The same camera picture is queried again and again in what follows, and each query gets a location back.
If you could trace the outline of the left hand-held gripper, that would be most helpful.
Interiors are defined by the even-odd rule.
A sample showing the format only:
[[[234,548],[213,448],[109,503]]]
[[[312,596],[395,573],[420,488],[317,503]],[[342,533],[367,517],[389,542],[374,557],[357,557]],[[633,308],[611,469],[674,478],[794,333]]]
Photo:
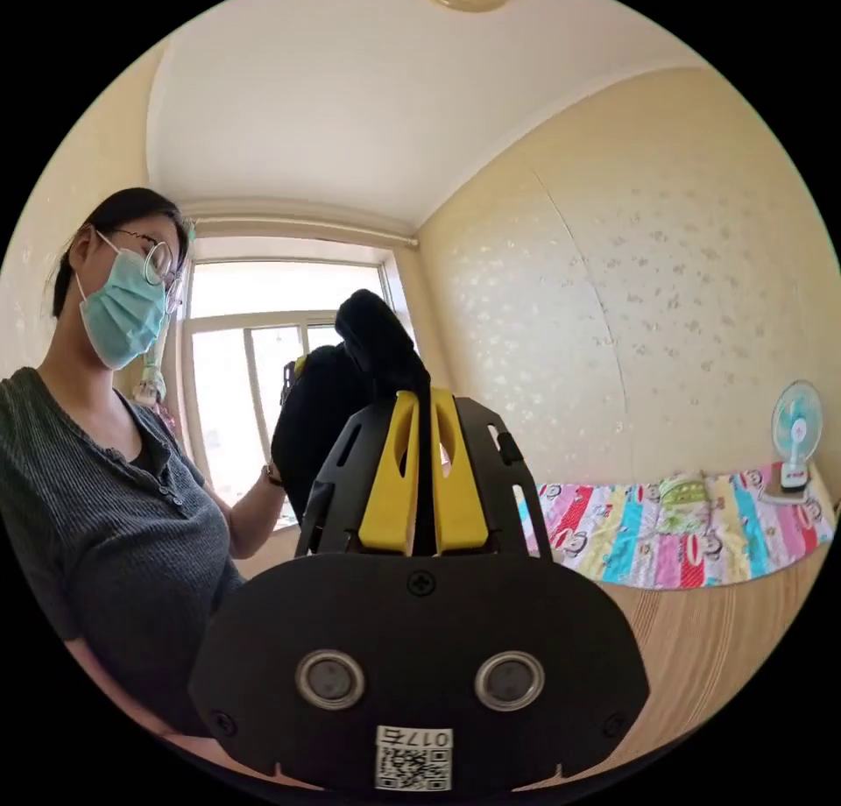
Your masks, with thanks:
[[[290,361],[285,364],[283,368],[283,384],[280,394],[280,405],[283,407],[286,404],[288,395],[294,385],[294,380],[298,380],[307,362],[307,355],[298,357],[295,361]]]

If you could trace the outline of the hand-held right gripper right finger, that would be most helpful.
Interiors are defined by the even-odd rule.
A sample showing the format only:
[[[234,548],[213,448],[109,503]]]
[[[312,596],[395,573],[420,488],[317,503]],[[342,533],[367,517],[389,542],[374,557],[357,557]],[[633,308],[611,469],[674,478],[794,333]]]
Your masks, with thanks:
[[[488,527],[453,394],[430,392],[435,544],[439,554],[482,549]]]

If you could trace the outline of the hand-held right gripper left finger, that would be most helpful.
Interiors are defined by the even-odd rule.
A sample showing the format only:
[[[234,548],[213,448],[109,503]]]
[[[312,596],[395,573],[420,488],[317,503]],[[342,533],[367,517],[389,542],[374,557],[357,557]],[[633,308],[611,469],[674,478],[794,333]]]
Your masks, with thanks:
[[[420,402],[399,391],[392,408],[358,538],[367,550],[408,553],[418,497]]]

